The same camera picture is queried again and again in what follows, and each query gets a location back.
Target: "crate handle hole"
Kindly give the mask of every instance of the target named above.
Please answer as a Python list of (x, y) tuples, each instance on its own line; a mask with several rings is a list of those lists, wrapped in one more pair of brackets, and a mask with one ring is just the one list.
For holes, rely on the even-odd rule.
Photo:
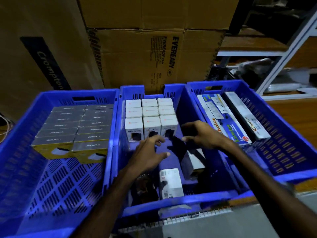
[(74, 101), (90, 101), (96, 100), (94, 96), (87, 96), (87, 97), (73, 97)]
[(205, 91), (210, 91), (210, 90), (221, 90), (222, 89), (222, 85), (220, 86), (208, 86), (205, 88)]

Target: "blue plastic crate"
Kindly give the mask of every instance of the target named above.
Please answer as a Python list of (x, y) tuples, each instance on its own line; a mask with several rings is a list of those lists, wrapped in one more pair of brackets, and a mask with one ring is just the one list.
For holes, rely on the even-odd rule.
[[(110, 180), (119, 90), (49, 91), (37, 96), (0, 147), (0, 237), (68, 237)], [(47, 160), (30, 144), (54, 106), (114, 104), (106, 164)]]
[[(145, 95), (144, 86), (122, 86), (120, 88), (116, 134), (114, 138), (113, 148), (113, 162), (111, 178), (113, 179), (118, 175), (118, 171), (125, 167), (128, 160), (135, 150), (139, 142), (128, 142), (125, 132), (125, 100), (132, 99), (150, 99), (150, 98), (171, 98), (173, 100), (174, 109), (180, 124), (186, 122), (202, 120), (205, 121), (202, 116), (194, 98), (190, 95), (189, 90), (185, 84), (166, 84), (163, 94), (157, 95)], [(180, 127), (175, 134), (176, 137), (181, 138), (183, 136)], [(157, 152), (171, 152), (171, 156), (163, 160), (156, 171), (157, 178), (159, 178), (159, 170), (167, 168), (178, 168), (183, 184), (184, 197), (177, 197), (165, 200), (159, 200), (146, 204), (138, 204), (133, 206), (125, 206), (121, 217), (128, 217), (137, 215), (137, 222), (143, 220), (149, 222), (150, 220), (157, 220), (158, 210), (161, 208), (168, 208), (175, 205), (188, 205), (188, 207), (165, 210), (161, 214), (161, 218), (167, 216), (176, 216), (184, 213), (192, 213), (201, 211), (212, 204), (219, 203), (222, 200), (228, 200), (238, 195), (236, 186), (233, 185), (230, 174), (228, 173), (228, 166), (223, 164), (222, 158), (218, 151), (215, 150), (203, 150), (206, 157), (206, 165), (209, 173), (206, 177), (206, 182), (209, 183), (208, 192), (197, 192), (197, 181), (185, 180), (180, 163), (177, 157), (177, 150), (172, 149), (171, 146), (177, 146), (177, 142), (180, 140), (166, 140), (161, 147), (157, 148)], [(131, 219), (126, 224), (133, 225)]]
[[(251, 157), (267, 167), (268, 173), (280, 182), (297, 184), (317, 176), (317, 151), (277, 112), (275, 112), (256, 92), (241, 80), (189, 82), (188, 88), (200, 111), (209, 121), (197, 95), (235, 91), (253, 115), (272, 136)], [(253, 195), (251, 191), (239, 197)]]

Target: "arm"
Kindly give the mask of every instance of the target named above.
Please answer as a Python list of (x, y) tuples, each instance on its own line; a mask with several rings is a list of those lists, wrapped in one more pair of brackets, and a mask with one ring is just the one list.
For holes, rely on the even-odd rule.
[(169, 152), (155, 153), (154, 144), (160, 146), (161, 142), (165, 140), (159, 135), (140, 142), (128, 165), (119, 172), (106, 195), (98, 201), (86, 219), (73, 232), (72, 238), (109, 237), (134, 180), (139, 175), (154, 169), (170, 155)]
[(194, 127), (197, 133), (183, 137), (184, 141), (218, 148), (234, 162), (280, 237), (317, 237), (317, 215), (264, 172), (237, 144), (201, 121), (183, 127)]

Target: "hand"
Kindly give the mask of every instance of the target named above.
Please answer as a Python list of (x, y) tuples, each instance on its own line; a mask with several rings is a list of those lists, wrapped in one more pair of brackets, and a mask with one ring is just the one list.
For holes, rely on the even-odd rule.
[(200, 120), (185, 123), (182, 128), (195, 129), (197, 132), (196, 136), (185, 136), (182, 138), (183, 141), (188, 142), (189, 140), (194, 141), (197, 145), (202, 148), (212, 149), (212, 148), (225, 148), (226, 144), (229, 144), (231, 140), (216, 131), (209, 124), (201, 122)]
[(170, 152), (155, 153), (154, 144), (161, 146), (164, 142), (164, 138), (160, 135), (147, 137), (140, 142), (127, 165), (136, 176), (135, 178), (154, 169), (162, 160), (171, 155)]

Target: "wire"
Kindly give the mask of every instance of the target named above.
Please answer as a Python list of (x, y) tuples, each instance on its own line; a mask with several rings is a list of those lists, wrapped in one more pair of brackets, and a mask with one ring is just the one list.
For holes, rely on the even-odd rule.
[(0, 141), (0, 143), (2, 143), (5, 140), (5, 138), (7, 137), (8, 132), (10, 132), (11, 129), (13, 128), (13, 125), (12, 125), (12, 123), (10, 124), (10, 121), (7, 118), (5, 118), (4, 116), (0, 115), (0, 118), (3, 118), (5, 120), (5, 122), (7, 123), (7, 131), (2, 133), (2, 134), (0, 134), (0, 135), (5, 135), (3, 137), (3, 139)]

